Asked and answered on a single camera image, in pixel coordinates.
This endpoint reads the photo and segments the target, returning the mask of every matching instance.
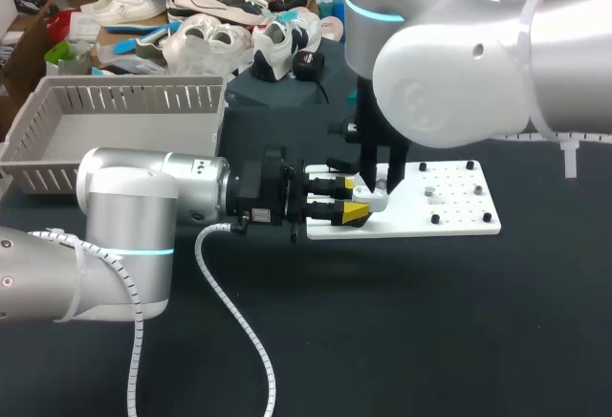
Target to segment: clear plastic bag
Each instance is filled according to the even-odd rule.
[[[216,51],[210,44],[197,36],[188,36],[179,53],[176,74],[179,76],[220,76],[227,77],[239,66],[252,61],[253,51],[229,53]]]

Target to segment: white pegboard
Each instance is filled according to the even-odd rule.
[[[419,163],[406,164],[405,178],[389,197],[385,211],[373,213],[360,229],[331,226],[330,221],[308,218],[308,238],[312,240],[340,240],[357,238],[397,238],[453,235],[495,235],[501,231],[497,210],[480,164],[474,161],[474,169],[467,169],[468,161],[428,162],[425,172],[419,171]],[[386,179],[387,164],[378,165],[378,179]],[[309,165],[306,172],[311,179],[330,179],[344,176],[329,172],[326,165]],[[358,186],[365,186],[359,175]],[[476,186],[483,188],[476,195]],[[425,196],[426,187],[435,187],[432,197]],[[329,202],[329,198],[309,195],[308,202]],[[490,213],[492,220],[483,220]],[[431,217],[440,216],[439,224],[432,224]]]

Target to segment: white sneaker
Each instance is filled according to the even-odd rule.
[[[279,81],[291,71],[295,53],[316,52],[321,37],[321,21],[311,12],[299,13],[290,22],[274,21],[263,31],[255,28],[252,75],[267,82]]]
[[[102,26],[137,22],[165,11],[165,0],[102,0],[94,3],[92,11]]]
[[[194,35],[208,41],[219,25],[221,25],[219,20],[204,13],[193,15],[183,22],[181,28],[170,36],[163,48],[164,58],[170,70],[176,71],[179,64],[179,55],[185,46],[188,35]]]
[[[224,24],[215,28],[208,44],[215,53],[236,56],[252,47],[252,36],[246,28]]]

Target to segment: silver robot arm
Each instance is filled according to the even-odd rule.
[[[167,305],[178,188],[171,176],[109,167],[92,177],[86,242],[118,255],[144,318]],[[69,248],[0,228],[0,319],[134,320],[120,276],[87,247]]]
[[[539,132],[609,133],[612,0],[347,0],[346,59],[360,76],[353,132],[372,190],[411,142],[455,147]]]

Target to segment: black table surface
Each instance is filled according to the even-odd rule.
[[[265,143],[290,161],[354,158],[326,136],[346,111],[234,109],[221,154]],[[278,417],[607,416],[612,409],[612,147],[585,145],[566,181],[548,143],[415,146],[411,161],[477,159],[497,236],[312,242],[287,229],[211,236],[205,257],[273,361]],[[12,189],[0,224],[84,235],[72,197]],[[259,357],[177,237],[168,309],[145,324],[142,417],[253,417]],[[51,322],[0,328],[0,414],[121,416],[133,326]]]

